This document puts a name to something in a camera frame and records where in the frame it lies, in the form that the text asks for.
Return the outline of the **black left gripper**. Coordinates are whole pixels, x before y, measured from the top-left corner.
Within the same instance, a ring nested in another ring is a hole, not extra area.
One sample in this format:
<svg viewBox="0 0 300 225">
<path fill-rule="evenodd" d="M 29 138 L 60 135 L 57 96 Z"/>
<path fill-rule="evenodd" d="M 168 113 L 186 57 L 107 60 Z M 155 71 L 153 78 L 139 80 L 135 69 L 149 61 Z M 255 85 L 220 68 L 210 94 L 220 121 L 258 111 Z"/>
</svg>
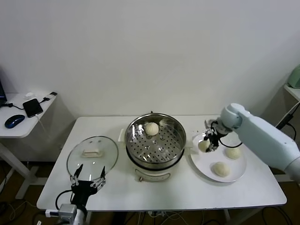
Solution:
<svg viewBox="0 0 300 225">
<path fill-rule="evenodd" d="M 70 176 L 71 190 L 74 193 L 71 201 L 72 204 L 87 204 L 88 198 L 98 192 L 97 188 L 102 188 L 106 184 L 105 166 L 102 169 L 100 177 L 94 180 L 94 182 L 78 180 L 82 168 L 83 164 L 76 169 L 74 175 Z"/>
</svg>

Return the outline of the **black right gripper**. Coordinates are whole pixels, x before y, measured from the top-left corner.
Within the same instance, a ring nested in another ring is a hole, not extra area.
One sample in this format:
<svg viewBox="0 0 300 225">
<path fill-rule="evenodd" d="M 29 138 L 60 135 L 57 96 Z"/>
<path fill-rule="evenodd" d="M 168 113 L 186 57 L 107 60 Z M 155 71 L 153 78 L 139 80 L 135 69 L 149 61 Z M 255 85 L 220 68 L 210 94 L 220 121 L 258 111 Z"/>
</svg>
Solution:
<svg viewBox="0 0 300 225">
<path fill-rule="evenodd" d="M 219 147 L 219 139 L 225 137 L 232 130 L 223 125 L 220 121 L 211 121 L 210 128 L 202 134 L 202 141 L 209 141 L 207 152 L 215 151 Z"/>
</svg>

